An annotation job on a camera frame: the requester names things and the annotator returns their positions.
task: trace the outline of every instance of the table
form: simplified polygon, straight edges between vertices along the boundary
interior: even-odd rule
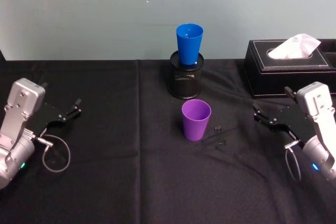
[[[2,224],[336,222],[336,190],[297,149],[302,181],[293,181],[281,145],[288,136],[254,121],[242,60],[205,61],[198,98],[212,116],[197,143],[183,136],[184,101],[167,91],[168,61],[1,64],[3,105],[21,77],[48,82],[45,100],[59,108],[83,100],[61,133],[70,167],[51,174],[37,148],[0,192]],[[291,101],[258,103],[271,113]]]

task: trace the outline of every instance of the black leather tissue box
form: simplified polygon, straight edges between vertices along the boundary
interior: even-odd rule
[[[286,97],[284,88],[297,91],[315,81],[336,95],[336,39],[318,39],[319,47],[308,58],[272,59],[268,53],[286,40],[250,40],[244,70],[253,98]]]

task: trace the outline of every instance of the white tissue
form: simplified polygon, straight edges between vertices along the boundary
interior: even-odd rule
[[[307,34],[298,34],[269,52],[268,56],[273,59],[308,58],[320,43]]]

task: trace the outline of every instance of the wall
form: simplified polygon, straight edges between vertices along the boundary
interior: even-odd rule
[[[204,27],[205,58],[250,39],[333,38],[334,0],[0,0],[0,50],[17,59],[164,59],[178,24]]]

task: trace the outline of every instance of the cable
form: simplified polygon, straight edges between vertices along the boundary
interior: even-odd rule
[[[296,167],[297,167],[297,170],[298,170],[299,179],[296,179],[296,178],[294,177],[294,174],[293,174],[293,172],[292,172],[292,170],[291,170],[291,168],[290,168],[290,166],[289,166],[289,163],[288,163],[288,150],[291,152],[291,154],[293,155],[293,158],[294,158],[294,160],[295,160],[295,164],[296,164]],[[296,155],[295,155],[294,151],[292,150],[292,148],[288,148],[288,149],[286,149],[285,159],[286,159],[287,168],[288,168],[289,173],[290,173],[290,175],[292,176],[292,178],[293,178],[294,180],[296,180],[296,181],[301,181],[301,171],[300,171],[300,166],[299,166],[298,160],[296,159]]]
[[[68,150],[68,153],[69,153],[69,159],[68,159],[68,163],[67,163],[67,165],[66,165],[63,169],[61,169],[61,170],[53,170],[53,169],[49,168],[49,167],[47,166],[46,162],[45,162],[45,156],[46,156],[47,151],[49,150],[49,146],[47,146],[46,149],[45,149],[45,151],[43,152],[43,155],[42,155],[42,163],[43,163],[44,167],[47,168],[49,171],[51,171],[51,172],[53,172],[53,173],[61,173],[61,172],[65,171],[65,170],[69,167],[69,165],[70,165],[71,153],[70,153],[70,148],[69,148],[69,146],[68,146],[67,143],[66,143],[63,139],[61,139],[60,137],[57,137],[57,136],[54,136],[54,135],[44,135],[44,136],[53,137],[53,138],[56,138],[56,139],[60,140],[61,142],[63,142],[63,143],[65,144],[67,150]]]

